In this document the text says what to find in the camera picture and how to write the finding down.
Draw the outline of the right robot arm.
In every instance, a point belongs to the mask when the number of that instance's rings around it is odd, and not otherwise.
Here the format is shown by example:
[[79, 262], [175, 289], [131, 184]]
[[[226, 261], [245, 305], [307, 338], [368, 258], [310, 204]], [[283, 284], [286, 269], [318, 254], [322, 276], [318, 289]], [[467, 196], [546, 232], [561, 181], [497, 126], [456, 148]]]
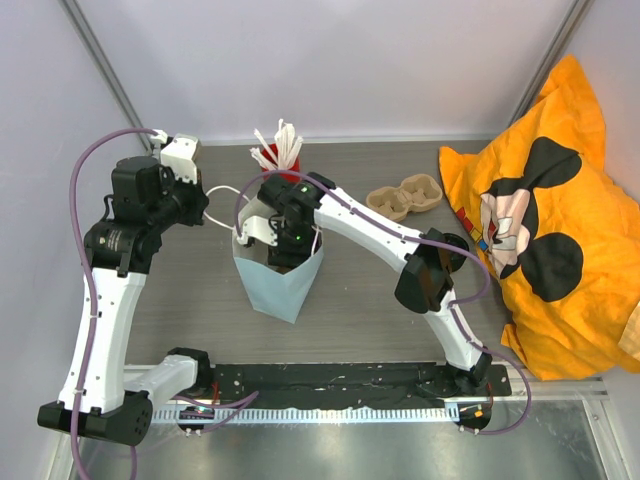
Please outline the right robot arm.
[[472, 395], [486, 385], [492, 356], [466, 322], [451, 278], [451, 255], [477, 261], [473, 254], [446, 243], [436, 229], [422, 233], [384, 218], [314, 172], [297, 183], [273, 174], [262, 183], [257, 198], [282, 216], [278, 245], [298, 245], [318, 227], [388, 264], [399, 274], [396, 300], [422, 315], [439, 340], [455, 392]]

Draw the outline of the light blue paper bag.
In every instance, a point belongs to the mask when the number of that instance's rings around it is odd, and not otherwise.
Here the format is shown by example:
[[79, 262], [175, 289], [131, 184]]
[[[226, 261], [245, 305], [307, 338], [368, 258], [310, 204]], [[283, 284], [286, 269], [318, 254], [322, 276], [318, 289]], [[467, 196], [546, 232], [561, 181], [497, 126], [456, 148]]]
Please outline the light blue paper bag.
[[[257, 198], [243, 197], [239, 213], [241, 223], [251, 216], [268, 218], [271, 226], [279, 224], [276, 211]], [[309, 293], [324, 258], [322, 231], [314, 227], [311, 257], [299, 267], [289, 270], [267, 264], [268, 245], [256, 241], [250, 246], [237, 242], [237, 232], [211, 215], [206, 218], [231, 231], [233, 260], [254, 310], [293, 324]]]

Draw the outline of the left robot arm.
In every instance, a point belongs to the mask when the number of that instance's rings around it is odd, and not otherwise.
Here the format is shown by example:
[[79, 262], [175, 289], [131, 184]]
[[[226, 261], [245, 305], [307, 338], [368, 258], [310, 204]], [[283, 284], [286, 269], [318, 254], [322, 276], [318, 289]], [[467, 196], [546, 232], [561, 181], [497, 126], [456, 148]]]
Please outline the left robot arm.
[[83, 240], [95, 285], [85, 289], [71, 367], [57, 400], [40, 407], [37, 423], [136, 446], [155, 408], [181, 392], [200, 399], [212, 389], [208, 354], [186, 347], [170, 350], [137, 379], [124, 379], [133, 314], [161, 236], [176, 224], [203, 224], [208, 199], [192, 159], [125, 158], [111, 182], [106, 213]]

